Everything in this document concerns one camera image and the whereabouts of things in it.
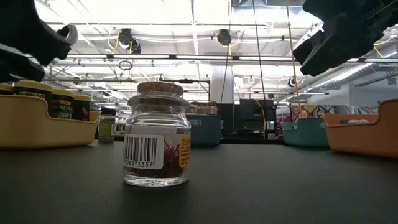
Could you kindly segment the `round silver air duct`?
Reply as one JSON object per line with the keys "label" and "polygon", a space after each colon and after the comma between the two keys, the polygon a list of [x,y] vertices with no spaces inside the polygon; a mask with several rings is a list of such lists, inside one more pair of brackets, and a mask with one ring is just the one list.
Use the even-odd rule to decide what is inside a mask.
{"label": "round silver air duct", "polygon": [[307,91],[318,91],[319,89],[330,89],[334,86],[343,85],[357,78],[381,71],[387,67],[398,67],[398,61],[392,63],[365,63],[346,70],[339,70],[331,75],[321,78],[319,81],[308,86]]}

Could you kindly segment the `white building pillar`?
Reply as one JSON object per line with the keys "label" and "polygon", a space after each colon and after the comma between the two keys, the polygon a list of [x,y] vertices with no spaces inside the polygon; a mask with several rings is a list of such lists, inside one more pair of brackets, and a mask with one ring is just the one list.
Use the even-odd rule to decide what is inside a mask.
{"label": "white building pillar", "polygon": [[231,104],[234,101],[234,79],[231,67],[214,66],[210,78],[210,100]]}

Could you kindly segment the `coral orange plastic bin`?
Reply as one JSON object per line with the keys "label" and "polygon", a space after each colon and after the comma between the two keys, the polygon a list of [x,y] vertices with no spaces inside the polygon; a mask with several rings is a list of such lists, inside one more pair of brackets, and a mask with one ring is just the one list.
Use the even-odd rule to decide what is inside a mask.
{"label": "coral orange plastic bin", "polygon": [[[348,124],[351,119],[369,123]],[[398,160],[398,99],[382,101],[378,114],[327,114],[323,120],[332,150]]]}

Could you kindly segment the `yellow plastic bin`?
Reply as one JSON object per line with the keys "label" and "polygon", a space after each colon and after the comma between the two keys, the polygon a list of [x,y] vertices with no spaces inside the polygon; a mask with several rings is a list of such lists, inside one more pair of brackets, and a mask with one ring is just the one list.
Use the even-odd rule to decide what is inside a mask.
{"label": "yellow plastic bin", "polygon": [[92,111],[89,121],[53,118],[42,98],[0,95],[0,150],[89,145],[99,118],[99,111]]}

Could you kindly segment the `colourful patterned cloth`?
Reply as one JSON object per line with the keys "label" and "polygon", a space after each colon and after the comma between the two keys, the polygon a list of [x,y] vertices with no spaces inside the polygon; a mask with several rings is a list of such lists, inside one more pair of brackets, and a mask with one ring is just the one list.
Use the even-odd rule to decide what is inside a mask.
{"label": "colourful patterned cloth", "polygon": [[299,118],[323,118],[325,114],[378,114],[378,107],[309,104],[290,107],[290,116],[293,122]]}

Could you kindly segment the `long horizontal overhead rail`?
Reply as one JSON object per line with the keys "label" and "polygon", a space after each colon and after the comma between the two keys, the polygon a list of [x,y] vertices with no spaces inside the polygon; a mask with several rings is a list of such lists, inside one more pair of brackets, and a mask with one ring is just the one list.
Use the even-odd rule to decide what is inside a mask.
{"label": "long horizontal overhead rail", "polygon": [[289,57],[220,56],[220,55],[149,55],[149,54],[70,54],[67,59],[138,59],[138,60],[228,60],[253,62],[289,62]]}

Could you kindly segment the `teal plastic bin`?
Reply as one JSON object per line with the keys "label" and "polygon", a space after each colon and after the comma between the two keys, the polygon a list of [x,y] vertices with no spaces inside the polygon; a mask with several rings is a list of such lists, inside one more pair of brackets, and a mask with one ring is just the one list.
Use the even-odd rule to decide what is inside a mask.
{"label": "teal plastic bin", "polygon": [[329,148],[322,118],[300,118],[296,122],[281,122],[286,144],[298,147]]}

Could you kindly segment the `dark blue plastic bin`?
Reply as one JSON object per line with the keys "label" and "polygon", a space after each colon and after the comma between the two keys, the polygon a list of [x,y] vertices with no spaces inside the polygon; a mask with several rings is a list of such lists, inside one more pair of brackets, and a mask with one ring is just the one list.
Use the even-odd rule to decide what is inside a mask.
{"label": "dark blue plastic bin", "polygon": [[220,143],[223,121],[215,114],[188,114],[193,146],[217,146]]}

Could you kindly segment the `grey ceiling pipe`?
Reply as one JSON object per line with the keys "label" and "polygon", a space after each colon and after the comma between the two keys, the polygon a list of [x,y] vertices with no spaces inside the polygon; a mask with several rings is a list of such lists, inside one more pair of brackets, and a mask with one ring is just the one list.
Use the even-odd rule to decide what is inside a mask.
{"label": "grey ceiling pipe", "polygon": [[138,83],[137,80],[133,79],[43,79],[42,82],[73,82],[73,83],[80,83],[80,82],[110,82],[110,83]]}

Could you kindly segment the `black lid green herb jar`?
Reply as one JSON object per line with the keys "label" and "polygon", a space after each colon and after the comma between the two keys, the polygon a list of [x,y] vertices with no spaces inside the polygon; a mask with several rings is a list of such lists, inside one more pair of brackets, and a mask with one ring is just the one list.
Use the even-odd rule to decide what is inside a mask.
{"label": "black lid green herb jar", "polygon": [[98,141],[101,144],[111,144],[114,142],[114,125],[116,122],[116,110],[111,108],[101,108],[99,117]]}

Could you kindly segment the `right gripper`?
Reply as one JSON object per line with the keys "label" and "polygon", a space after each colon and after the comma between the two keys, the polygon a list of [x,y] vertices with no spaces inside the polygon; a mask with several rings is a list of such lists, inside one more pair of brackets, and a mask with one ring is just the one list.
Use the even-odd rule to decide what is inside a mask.
{"label": "right gripper", "polygon": [[313,77],[366,54],[398,24],[398,0],[305,0],[303,10],[324,22],[293,51],[301,72]]}

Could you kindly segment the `black computer tower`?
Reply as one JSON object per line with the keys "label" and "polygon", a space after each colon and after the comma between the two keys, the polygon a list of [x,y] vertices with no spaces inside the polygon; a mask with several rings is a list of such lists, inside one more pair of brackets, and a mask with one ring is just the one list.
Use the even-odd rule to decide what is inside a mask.
{"label": "black computer tower", "polygon": [[275,139],[276,105],[273,100],[240,99],[236,103],[218,105],[223,121],[222,137],[233,139]]}

